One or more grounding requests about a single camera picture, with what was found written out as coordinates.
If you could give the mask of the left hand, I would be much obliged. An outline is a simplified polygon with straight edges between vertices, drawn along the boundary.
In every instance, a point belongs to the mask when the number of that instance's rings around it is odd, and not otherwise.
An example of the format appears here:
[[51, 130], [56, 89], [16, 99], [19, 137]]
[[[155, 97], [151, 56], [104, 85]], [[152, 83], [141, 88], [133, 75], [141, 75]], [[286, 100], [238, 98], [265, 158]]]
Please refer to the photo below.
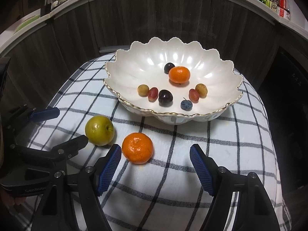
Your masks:
[[13, 198], [1, 189], [1, 201], [6, 207], [12, 207], [14, 205], [21, 205], [26, 201], [26, 197]]

